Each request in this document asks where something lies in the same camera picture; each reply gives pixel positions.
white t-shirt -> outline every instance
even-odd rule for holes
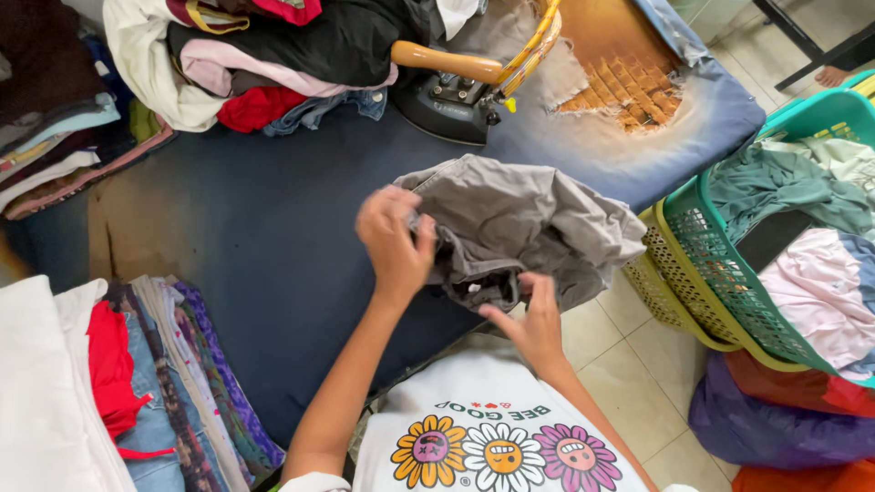
[[[310,473],[280,492],[648,492],[509,341],[475,334],[464,343],[388,393],[367,422],[352,487]]]

bare foot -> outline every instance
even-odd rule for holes
[[[850,72],[845,72],[841,68],[830,67],[827,65],[819,74],[817,74],[815,81],[826,88],[837,88],[842,85],[844,78],[847,77],[849,73]]]

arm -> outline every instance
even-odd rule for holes
[[[434,221],[422,215],[416,246],[407,219],[419,197],[392,186],[368,198],[356,220],[376,274],[370,304],[307,406],[286,455],[281,483],[310,472],[340,476],[347,445],[389,337],[434,261]]]
[[[520,275],[520,280],[523,290],[532,298],[522,321],[511,319],[495,306],[482,306],[480,315],[492,321],[514,342],[542,381],[565,397],[611,441],[617,451],[632,464],[647,488],[659,492],[565,358],[562,351],[562,321],[556,303],[553,278],[526,272]]]

brown clothes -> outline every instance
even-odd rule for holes
[[[0,12],[0,53],[12,67],[0,81],[0,126],[106,90],[76,37],[76,11],[60,0],[0,0]]]

flower face print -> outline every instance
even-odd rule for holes
[[[616,481],[623,478],[613,465],[617,456],[605,448],[605,443],[575,425],[541,427],[542,434],[532,437],[541,443],[540,454],[547,461],[544,474],[552,480],[562,480],[565,492],[599,492],[602,487],[616,490]]]
[[[476,471],[475,483],[481,492],[529,492],[530,484],[544,482],[541,468],[546,461],[538,454],[541,444],[528,439],[525,429],[504,423],[493,427],[480,424],[468,429],[462,449],[468,454],[465,468]]]
[[[408,433],[398,440],[398,450],[392,462],[400,463],[395,479],[407,481],[414,488],[418,481],[425,487],[434,487],[440,480],[449,487],[456,481],[453,470],[464,472],[462,443],[464,427],[453,427],[452,418],[429,415],[422,422],[414,422]]]

